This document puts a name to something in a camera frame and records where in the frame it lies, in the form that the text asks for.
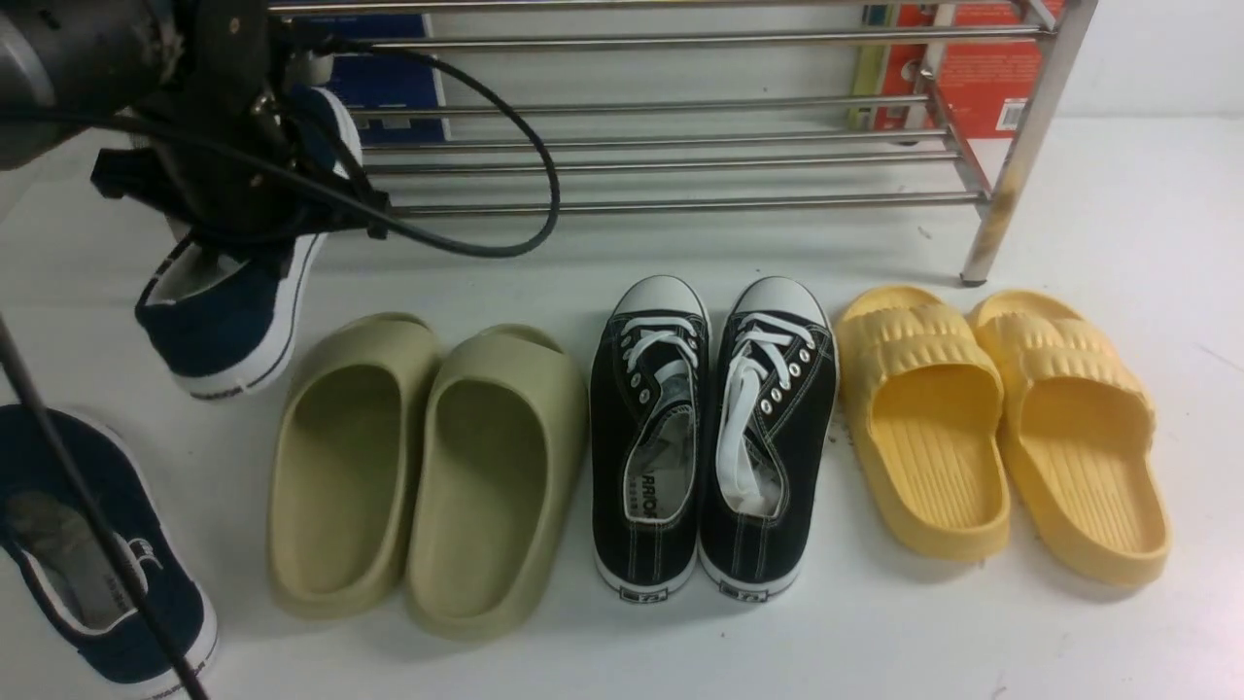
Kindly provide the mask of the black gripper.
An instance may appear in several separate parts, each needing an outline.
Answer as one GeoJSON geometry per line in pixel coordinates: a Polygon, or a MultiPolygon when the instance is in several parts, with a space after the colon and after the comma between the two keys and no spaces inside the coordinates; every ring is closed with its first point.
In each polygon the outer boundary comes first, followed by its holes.
{"type": "Polygon", "coordinates": [[[297,104],[294,76],[323,35],[272,17],[266,1],[93,1],[90,66],[117,111],[170,136],[102,150],[90,182],[190,226],[202,242],[274,244],[364,228],[388,199],[374,191],[328,117],[297,104]]]}

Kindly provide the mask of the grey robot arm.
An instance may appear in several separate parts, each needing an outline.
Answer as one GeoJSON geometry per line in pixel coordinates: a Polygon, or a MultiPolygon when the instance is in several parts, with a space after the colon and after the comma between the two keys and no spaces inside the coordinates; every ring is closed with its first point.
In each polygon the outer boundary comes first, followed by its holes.
{"type": "Polygon", "coordinates": [[[384,236],[387,198],[351,160],[315,162],[328,121],[294,97],[300,58],[328,36],[265,1],[5,1],[2,169],[90,128],[146,139],[102,150],[101,195],[139,201],[226,249],[361,228],[384,236]]]}

